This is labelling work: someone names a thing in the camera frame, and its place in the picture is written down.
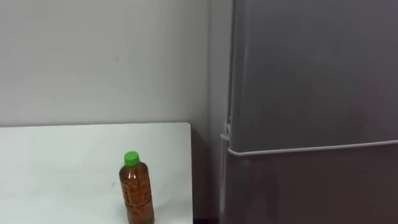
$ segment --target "refrigerator door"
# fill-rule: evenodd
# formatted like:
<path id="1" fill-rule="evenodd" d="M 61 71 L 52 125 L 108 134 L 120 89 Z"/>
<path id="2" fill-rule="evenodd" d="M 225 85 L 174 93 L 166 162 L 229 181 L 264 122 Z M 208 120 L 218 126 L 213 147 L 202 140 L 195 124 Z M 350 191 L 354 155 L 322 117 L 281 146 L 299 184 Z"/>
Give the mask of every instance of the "refrigerator door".
<path id="1" fill-rule="evenodd" d="M 226 155 L 221 224 L 396 224 L 398 147 Z"/>
<path id="2" fill-rule="evenodd" d="M 398 1 L 235 0 L 237 156 L 398 142 Z"/>

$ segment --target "white wall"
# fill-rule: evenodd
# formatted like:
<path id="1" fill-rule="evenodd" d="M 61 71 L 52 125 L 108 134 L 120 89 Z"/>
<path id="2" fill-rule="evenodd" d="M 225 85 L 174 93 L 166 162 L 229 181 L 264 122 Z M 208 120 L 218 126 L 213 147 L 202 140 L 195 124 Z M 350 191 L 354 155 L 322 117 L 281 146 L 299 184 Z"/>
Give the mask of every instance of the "white wall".
<path id="1" fill-rule="evenodd" d="M 208 1 L 0 1 L 0 126 L 188 121 L 207 138 Z"/>

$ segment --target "white table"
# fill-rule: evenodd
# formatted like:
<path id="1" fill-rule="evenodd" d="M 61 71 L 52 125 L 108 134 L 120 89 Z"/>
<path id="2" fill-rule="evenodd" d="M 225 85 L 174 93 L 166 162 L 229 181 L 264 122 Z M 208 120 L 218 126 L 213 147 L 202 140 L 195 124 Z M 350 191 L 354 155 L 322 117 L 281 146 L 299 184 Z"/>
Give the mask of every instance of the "white table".
<path id="1" fill-rule="evenodd" d="M 127 223 L 127 151 L 150 172 L 155 223 L 191 224 L 188 123 L 0 128 L 0 223 Z"/>

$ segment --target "bottle label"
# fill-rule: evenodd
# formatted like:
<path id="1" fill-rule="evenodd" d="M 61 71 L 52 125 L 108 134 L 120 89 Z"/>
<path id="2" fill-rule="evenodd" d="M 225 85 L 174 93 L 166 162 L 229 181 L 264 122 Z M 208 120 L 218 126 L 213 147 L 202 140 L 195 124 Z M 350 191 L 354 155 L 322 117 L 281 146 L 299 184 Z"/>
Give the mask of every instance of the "bottle label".
<path id="1" fill-rule="evenodd" d="M 121 180 L 123 197 L 126 205 L 141 206 L 151 199 L 149 175 L 137 182 Z"/>

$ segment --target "silver refrigerator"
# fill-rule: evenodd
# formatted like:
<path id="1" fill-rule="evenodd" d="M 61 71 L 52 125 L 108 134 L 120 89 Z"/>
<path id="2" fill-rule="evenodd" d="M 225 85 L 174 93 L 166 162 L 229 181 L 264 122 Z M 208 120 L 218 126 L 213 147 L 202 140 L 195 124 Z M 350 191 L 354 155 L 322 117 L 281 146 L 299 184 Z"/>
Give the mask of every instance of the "silver refrigerator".
<path id="1" fill-rule="evenodd" d="M 398 223 L 398 1 L 210 4 L 220 223 Z"/>

